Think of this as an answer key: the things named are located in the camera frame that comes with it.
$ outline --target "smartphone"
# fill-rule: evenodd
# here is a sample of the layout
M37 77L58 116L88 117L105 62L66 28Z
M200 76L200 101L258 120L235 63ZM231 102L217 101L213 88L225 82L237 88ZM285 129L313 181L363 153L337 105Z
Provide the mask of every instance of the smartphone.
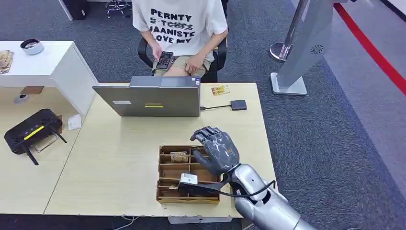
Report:
M167 70L169 68L170 61L172 60L173 53L163 51L159 62L157 63L157 69Z

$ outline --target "wire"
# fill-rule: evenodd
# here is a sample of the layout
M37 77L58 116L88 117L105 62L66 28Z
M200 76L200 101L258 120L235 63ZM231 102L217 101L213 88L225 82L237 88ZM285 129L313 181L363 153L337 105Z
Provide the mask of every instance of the wire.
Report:
M223 107L231 107L231 105L221 105L221 106L215 106L215 107L204 107L200 106L200 111L204 111L206 109L216 109L216 108L223 108Z
M260 190L258 190L258 191L256 191L256 192L254 192L254 193L246 194L246 195L235 195L235 194L231 194L231 193L225 193L225 192L222 192L222 191L218 191L218 193L220 193L220 194L222 194L222 195L225 195L225 196L248 198L248 197L255 196L255 195L257 195L257 194L262 193L263 191L265 191L265 190L266 190L269 186L271 186L272 184L273 184L273 188L275 189L275 188L276 188L276 186L275 186L275 185L276 185L276 181L273 180L273 181L271 181L269 184L267 184L265 187L263 187L262 189L260 189Z
M116 228L116 229L113 229L113 230L119 230L119 229L123 229L123 228L125 228L125 227L128 227L128 226L132 225L132 224L134 223L134 221L139 218L139 217L133 217L132 219L130 219L130 218L125 217L125 215L122 215L121 217L124 218L124 219L126 219L126 220L129 220L129 221L131 221L131 222L130 222L129 224L126 224L126 225L124 225L124 226L121 226L121 227Z

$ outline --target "metal pole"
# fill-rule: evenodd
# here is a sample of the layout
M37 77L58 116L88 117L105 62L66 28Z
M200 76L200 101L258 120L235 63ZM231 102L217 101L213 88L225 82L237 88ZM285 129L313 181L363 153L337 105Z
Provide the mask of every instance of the metal pole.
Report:
M303 11L305 11L307 1L308 0L299 0L299 4L297 5L296 12L294 13L291 26L289 27L288 34L285 38L285 42L274 43L269 48L271 58L273 58L275 61L278 62L286 61L286 58L288 57L293 46L292 42L294 32L303 15Z

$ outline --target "light wood desk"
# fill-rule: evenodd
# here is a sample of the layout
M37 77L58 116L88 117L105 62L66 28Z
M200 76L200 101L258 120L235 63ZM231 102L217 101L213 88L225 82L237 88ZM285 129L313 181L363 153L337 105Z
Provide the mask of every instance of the light wood desk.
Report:
M228 83L230 94L213 96L215 85L219 84L202 84L202 105L245 99L248 110L213 109L201 117L121 118L97 95L45 214L240 218L227 196L221 196L217 206L156 201L159 146L198 145L189 138L204 126L228 132L241 162L264 179L275 179L256 84Z
M43 108L50 108L63 122L77 114L73 106L57 88L45 87L38 95L29 95L28 101L14 104L13 99L23 88L0 87L0 130L4 133ZM43 214L62 172L79 130L67 131L41 153L35 153L39 166L26 154L12 153L4 138L0 140L0 213Z

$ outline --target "stool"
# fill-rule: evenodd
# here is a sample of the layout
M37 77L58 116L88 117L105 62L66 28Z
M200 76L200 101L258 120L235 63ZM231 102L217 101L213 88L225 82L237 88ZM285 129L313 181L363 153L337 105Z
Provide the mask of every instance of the stool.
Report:
M123 18L125 18L126 15L124 14L123 9L126 8L127 6L130 7L130 10L131 10L131 6L124 0L113 0L113 1L108 2L106 4L107 17L111 18L110 11L121 11Z

